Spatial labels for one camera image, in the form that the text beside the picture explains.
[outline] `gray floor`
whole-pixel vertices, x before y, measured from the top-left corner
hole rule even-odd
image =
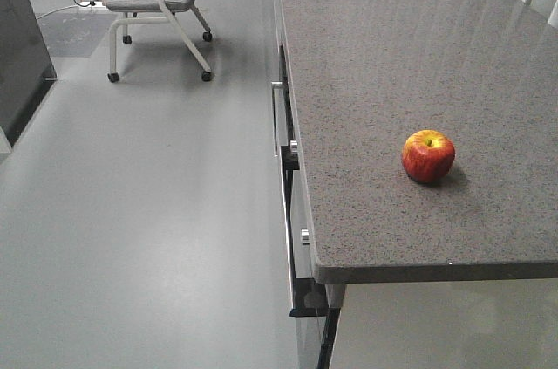
[[[0,165],[0,367],[297,367],[271,0],[198,3],[211,44],[180,20],[210,83],[166,25],[131,29],[117,85],[106,36],[53,59],[58,82]]]

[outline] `red apple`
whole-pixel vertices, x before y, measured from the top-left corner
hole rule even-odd
[[[411,135],[401,153],[403,168],[419,183],[432,183],[444,177],[454,158],[453,143],[444,134],[430,129]]]

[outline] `drawer handle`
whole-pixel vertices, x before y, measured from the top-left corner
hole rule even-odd
[[[279,137],[277,136],[277,106],[276,106],[276,90],[282,90],[284,85],[282,82],[271,83],[271,111],[273,112],[273,149],[274,156],[279,155]]]

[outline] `chair caster wheel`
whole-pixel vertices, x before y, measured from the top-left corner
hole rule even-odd
[[[111,83],[116,83],[118,80],[120,80],[120,77],[119,77],[117,72],[114,72],[114,73],[108,74],[108,80]]]

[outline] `chair leg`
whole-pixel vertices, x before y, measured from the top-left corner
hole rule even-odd
[[[197,17],[197,19],[200,21],[201,25],[203,26],[203,28],[208,31],[209,33],[211,33],[211,28],[209,27],[208,22],[206,22],[206,19],[203,18],[203,16],[200,13],[200,10],[192,4],[192,8],[190,9],[192,10],[192,12],[194,13],[194,15]]]
[[[108,31],[108,42],[109,42],[109,73],[108,79],[111,83],[115,83],[119,80],[119,75],[116,71],[116,32],[122,24],[119,20],[112,22],[111,27]]]
[[[198,19],[198,21],[203,26],[203,28],[206,30],[203,33],[203,40],[205,40],[206,42],[211,42],[213,40],[213,35],[211,34],[211,28],[209,27],[208,22],[206,22],[206,19],[203,18],[203,16],[200,13],[200,10],[198,10],[198,8],[195,5],[192,5],[191,10],[196,16],[196,18]]]
[[[180,37],[182,38],[182,40],[186,44],[186,47],[192,52],[192,54],[195,56],[196,60],[200,63],[201,68],[203,68],[203,71],[208,73],[208,74],[211,74],[211,67],[209,66],[207,61],[204,59],[204,57],[200,54],[200,51],[198,51],[198,48],[195,47],[194,43],[190,40],[190,38],[188,37],[186,32],[184,32],[184,29],[182,29],[182,26],[180,26],[180,23],[178,23],[178,20],[176,20],[176,17],[173,16],[170,11],[168,12],[168,14],[165,13],[165,15],[167,16],[167,19],[168,19],[169,23],[173,25],[173,27],[176,29],[176,31],[178,31]]]
[[[128,18],[128,13],[122,13],[123,18]],[[122,24],[122,43],[123,44],[131,44],[132,37],[128,34],[128,24]]]

